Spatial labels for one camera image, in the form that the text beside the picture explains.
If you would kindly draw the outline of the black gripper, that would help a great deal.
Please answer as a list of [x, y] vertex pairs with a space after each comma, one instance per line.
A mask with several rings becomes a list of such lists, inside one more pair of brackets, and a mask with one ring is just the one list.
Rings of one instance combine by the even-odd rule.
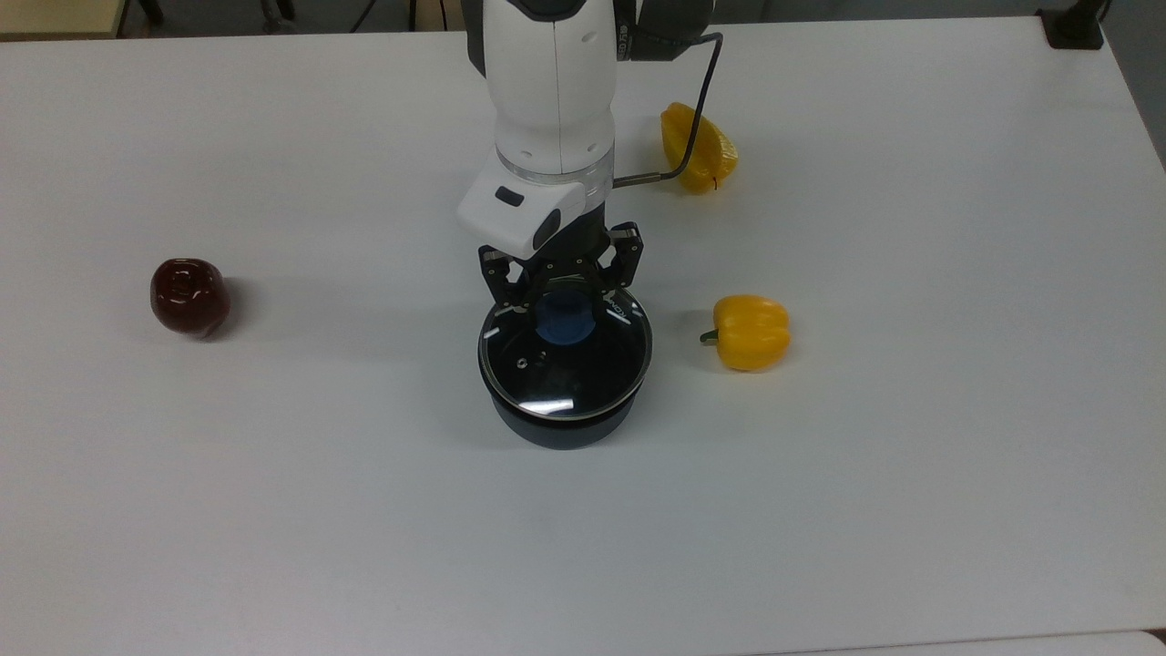
[[645, 316], [630, 290], [642, 253], [637, 224], [607, 228], [607, 209], [599, 205], [559, 230], [531, 259], [520, 261], [483, 245], [478, 264], [493, 299], [492, 316], [531, 316], [538, 282], [580, 274], [597, 290], [597, 320], [633, 320]]

